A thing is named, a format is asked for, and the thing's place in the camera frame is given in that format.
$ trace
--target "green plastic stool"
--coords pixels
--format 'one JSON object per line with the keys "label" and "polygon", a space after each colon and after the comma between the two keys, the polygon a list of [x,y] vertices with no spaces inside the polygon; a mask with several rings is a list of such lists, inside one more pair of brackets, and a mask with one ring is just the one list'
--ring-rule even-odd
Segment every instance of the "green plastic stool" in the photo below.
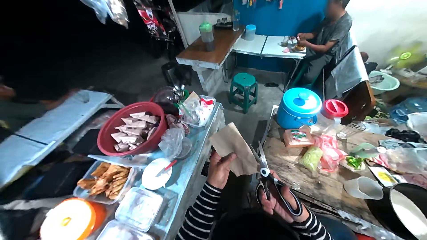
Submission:
{"label": "green plastic stool", "polygon": [[[243,102],[234,97],[236,94],[243,96]],[[258,84],[255,77],[248,73],[236,74],[231,81],[228,101],[243,108],[243,113],[248,113],[249,107],[257,104],[258,101]]]}

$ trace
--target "gray shirt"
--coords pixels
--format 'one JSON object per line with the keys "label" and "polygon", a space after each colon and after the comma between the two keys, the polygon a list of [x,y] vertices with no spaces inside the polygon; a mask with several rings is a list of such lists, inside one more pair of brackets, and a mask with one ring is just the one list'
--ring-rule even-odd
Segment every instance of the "gray shirt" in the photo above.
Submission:
{"label": "gray shirt", "polygon": [[314,29],[314,33],[317,33],[316,44],[325,45],[329,41],[337,41],[333,47],[331,47],[325,55],[334,56],[336,50],[339,48],[341,41],[350,31],[353,20],[351,19],[348,12],[346,12],[342,17],[340,17],[334,23],[327,18]]}
{"label": "gray shirt", "polygon": [[0,100],[0,127],[15,132],[45,112],[46,106],[41,103],[23,104]]}

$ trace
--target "red plastic basin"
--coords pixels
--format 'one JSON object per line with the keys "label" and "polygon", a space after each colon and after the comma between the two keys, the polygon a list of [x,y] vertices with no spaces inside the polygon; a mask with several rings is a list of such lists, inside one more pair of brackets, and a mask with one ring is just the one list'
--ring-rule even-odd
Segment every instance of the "red plastic basin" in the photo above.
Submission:
{"label": "red plastic basin", "polygon": [[[114,145],[117,142],[111,137],[111,133],[119,132],[115,127],[124,125],[121,118],[130,117],[129,114],[137,113],[142,111],[149,111],[155,116],[160,116],[160,123],[156,131],[151,135],[150,139],[145,141],[143,144],[137,146],[134,150],[127,152],[117,152],[114,149]],[[161,106],[153,102],[137,102],[129,106],[122,108],[117,111],[101,128],[98,134],[97,144],[98,148],[107,156],[126,156],[143,154],[148,151],[153,151],[158,148],[158,144],[161,141],[163,133],[167,129],[166,118],[164,116],[163,109]]]}

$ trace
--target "blue wall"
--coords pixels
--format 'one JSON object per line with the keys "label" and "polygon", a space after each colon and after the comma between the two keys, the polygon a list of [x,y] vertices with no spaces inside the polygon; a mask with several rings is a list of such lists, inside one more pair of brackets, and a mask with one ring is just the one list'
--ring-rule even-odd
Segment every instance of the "blue wall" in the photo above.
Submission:
{"label": "blue wall", "polygon": [[[311,32],[323,19],[327,0],[257,0],[256,8],[242,5],[242,0],[233,0],[234,9],[240,12],[240,24],[254,24],[256,34],[269,36],[295,36],[299,32]],[[237,54],[237,65],[268,71],[288,71],[285,61],[280,58]]]}

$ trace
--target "striped sleeve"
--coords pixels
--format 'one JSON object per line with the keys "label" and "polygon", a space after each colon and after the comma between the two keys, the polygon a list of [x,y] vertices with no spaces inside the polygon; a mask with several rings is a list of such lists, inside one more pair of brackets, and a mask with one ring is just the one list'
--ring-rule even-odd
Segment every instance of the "striped sleeve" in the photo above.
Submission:
{"label": "striped sleeve", "polygon": [[301,240],[332,240],[322,223],[317,220],[310,210],[310,215],[304,222],[293,222],[292,228],[299,233]]}
{"label": "striped sleeve", "polygon": [[175,240],[205,240],[214,222],[221,190],[205,182],[196,202],[188,208]]}

